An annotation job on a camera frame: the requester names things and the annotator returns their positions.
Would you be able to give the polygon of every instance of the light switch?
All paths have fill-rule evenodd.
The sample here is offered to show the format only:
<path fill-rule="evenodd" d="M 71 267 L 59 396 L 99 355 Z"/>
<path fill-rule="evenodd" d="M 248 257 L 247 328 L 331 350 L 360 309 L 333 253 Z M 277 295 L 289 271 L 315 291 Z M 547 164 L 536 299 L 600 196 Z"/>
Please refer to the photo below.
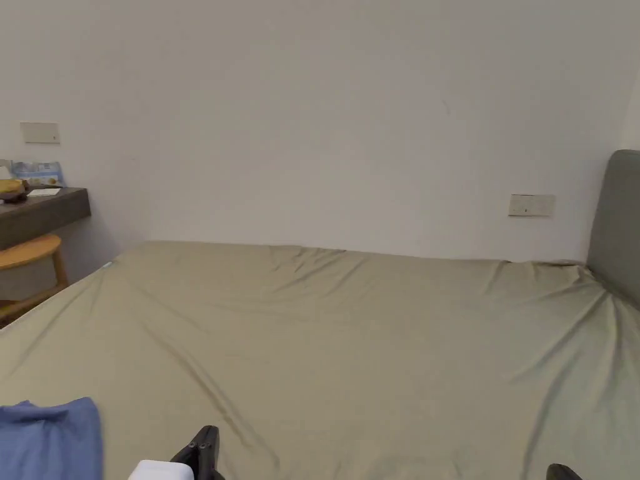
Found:
<path fill-rule="evenodd" d="M 509 216 L 550 217 L 555 207 L 555 195 L 511 195 Z"/>
<path fill-rule="evenodd" d="M 58 124 L 20 124 L 24 143 L 60 144 Z"/>

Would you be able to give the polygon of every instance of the black plastic part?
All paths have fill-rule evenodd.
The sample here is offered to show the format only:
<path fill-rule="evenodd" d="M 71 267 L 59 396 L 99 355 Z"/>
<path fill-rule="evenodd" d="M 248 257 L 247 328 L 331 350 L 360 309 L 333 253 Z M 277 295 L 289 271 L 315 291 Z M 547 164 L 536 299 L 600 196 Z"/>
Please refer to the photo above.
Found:
<path fill-rule="evenodd" d="M 219 453 L 220 431 L 218 427 L 207 425 L 171 461 L 188 465 L 196 480 L 224 480 L 216 470 Z"/>
<path fill-rule="evenodd" d="M 547 469 L 547 480 L 582 480 L 580 476 L 569 467 L 553 463 Z"/>

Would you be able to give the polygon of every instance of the blue cloth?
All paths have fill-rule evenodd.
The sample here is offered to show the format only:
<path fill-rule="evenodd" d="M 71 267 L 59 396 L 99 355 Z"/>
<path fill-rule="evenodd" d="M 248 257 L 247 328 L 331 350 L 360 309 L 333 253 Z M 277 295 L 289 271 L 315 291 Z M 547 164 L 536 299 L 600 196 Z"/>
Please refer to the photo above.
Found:
<path fill-rule="evenodd" d="M 0 479 L 101 480 L 100 417 L 93 401 L 0 407 Z"/>

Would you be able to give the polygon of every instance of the wall-mounted desk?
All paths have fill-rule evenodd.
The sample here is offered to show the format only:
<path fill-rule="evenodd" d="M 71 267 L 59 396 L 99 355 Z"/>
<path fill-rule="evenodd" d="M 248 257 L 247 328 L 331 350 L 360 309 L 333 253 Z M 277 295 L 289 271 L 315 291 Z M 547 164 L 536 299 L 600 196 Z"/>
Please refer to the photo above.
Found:
<path fill-rule="evenodd" d="M 19 204 L 0 205 L 0 250 L 90 215 L 86 188 L 63 188 L 54 196 L 35 196 Z"/>

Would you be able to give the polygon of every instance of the gray headboard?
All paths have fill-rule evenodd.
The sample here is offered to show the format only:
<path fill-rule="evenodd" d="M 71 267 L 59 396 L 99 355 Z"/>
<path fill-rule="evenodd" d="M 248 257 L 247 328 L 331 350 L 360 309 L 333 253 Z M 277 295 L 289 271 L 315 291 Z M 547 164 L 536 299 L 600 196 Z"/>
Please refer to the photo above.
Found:
<path fill-rule="evenodd" d="M 587 265 L 614 291 L 640 305 L 640 152 L 620 150 L 609 160 Z"/>

